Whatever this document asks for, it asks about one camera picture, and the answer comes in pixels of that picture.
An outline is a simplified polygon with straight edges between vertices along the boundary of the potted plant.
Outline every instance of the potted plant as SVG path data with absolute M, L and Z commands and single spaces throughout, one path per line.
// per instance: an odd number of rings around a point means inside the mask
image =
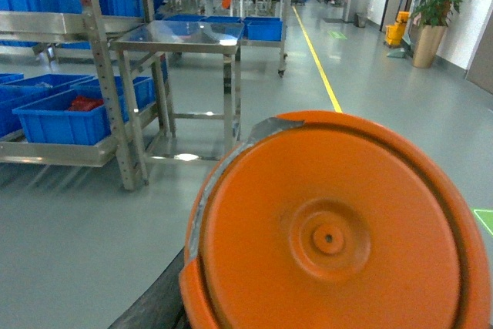
M 412 18 L 418 19 L 418 42 L 413 66 L 427 69 L 433 63 L 438 46 L 450 22 L 453 10 L 460 12 L 463 0 L 416 0 Z

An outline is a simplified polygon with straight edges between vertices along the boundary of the metal table leg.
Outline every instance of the metal table leg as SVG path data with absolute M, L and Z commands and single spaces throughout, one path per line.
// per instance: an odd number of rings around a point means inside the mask
M 156 92 L 159 129 L 161 129 L 163 131 L 163 134 L 166 135 L 168 129 L 170 128 L 170 117 L 168 112 L 168 103 L 166 101 L 166 81 L 164 81 L 161 62 L 154 62 L 151 66 L 151 70 L 153 71 L 154 91 Z
M 169 63 L 166 53 L 163 58 L 163 63 L 166 64 L 166 71 L 168 72 L 168 79 L 164 82 L 164 96 L 166 97 L 166 108 L 168 110 L 169 130 L 173 138 L 176 138 L 175 109 L 173 108 L 173 94 L 171 93 L 171 79 L 169 78 Z
M 149 184 L 149 172 L 146 164 L 146 146 L 144 144 L 144 135 L 142 123 L 139 117 L 139 107 L 137 106 L 136 92 L 133 88 L 132 68 L 130 65 L 129 53 L 127 51 L 118 51 L 118 64 L 120 75 L 122 76 L 123 88 L 125 92 L 126 104 L 129 110 L 130 125 L 133 131 L 133 142 L 139 157 L 142 178 L 146 185 Z
M 228 153 L 233 148 L 233 97 L 232 95 L 232 79 L 231 79 L 231 64 L 233 57 L 224 55 L 224 152 Z
M 290 3 L 288 0 L 283 0 L 282 8 L 282 20 L 283 20 L 283 33 L 280 42 L 280 54 L 279 54 L 279 77 L 284 77 L 284 71 L 286 71 L 286 30 L 287 30 L 287 14 L 290 11 Z

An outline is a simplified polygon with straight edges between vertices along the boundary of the stainless steel table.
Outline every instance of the stainless steel table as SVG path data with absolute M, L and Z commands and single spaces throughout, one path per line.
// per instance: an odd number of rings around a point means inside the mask
M 176 137 L 175 119 L 221 119 L 224 121 L 224 149 L 230 151 L 240 136 L 241 118 L 241 48 L 243 24 L 208 23 L 208 22 L 178 22 L 152 21 L 125 34 L 112 42 L 116 50 L 120 74 L 122 76 L 126 101 L 129 108 L 134 143 L 139 156 L 139 164 L 145 183 L 149 182 L 147 163 L 167 163 L 170 161 L 196 162 L 200 160 L 218 160 L 201 155 L 176 155 L 167 153 L 156 156 L 153 149 L 160 137 L 169 130 Z M 140 51 L 148 54 L 139 61 L 132 63 L 129 52 Z M 166 52 L 213 53 L 223 55 L 223 94 L 224 112 L 222 114 L 205 112 L 174 113 L 173 96 L 169 78 L 163 79 L 161 68 L 157 65 L 166 62 Z M 234 79 L 232 67 L 234 60 Z M 158 106 L 159 123 L 158 135 L 146 148 L 143 139 L 142 125 L 139 118 L 136 94 L 133 89 L 135 77 L 145 68 L 153 65 L 153 78 L 156 88 L 156 103 Z

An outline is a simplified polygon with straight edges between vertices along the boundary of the orange lid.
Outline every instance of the orange lid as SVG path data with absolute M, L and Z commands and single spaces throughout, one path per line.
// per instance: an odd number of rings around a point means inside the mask
M 195 329 L 488 327 L 475 222 L 416 147 L 332 112 L 267 132 L 197 199 L 181 276 Z

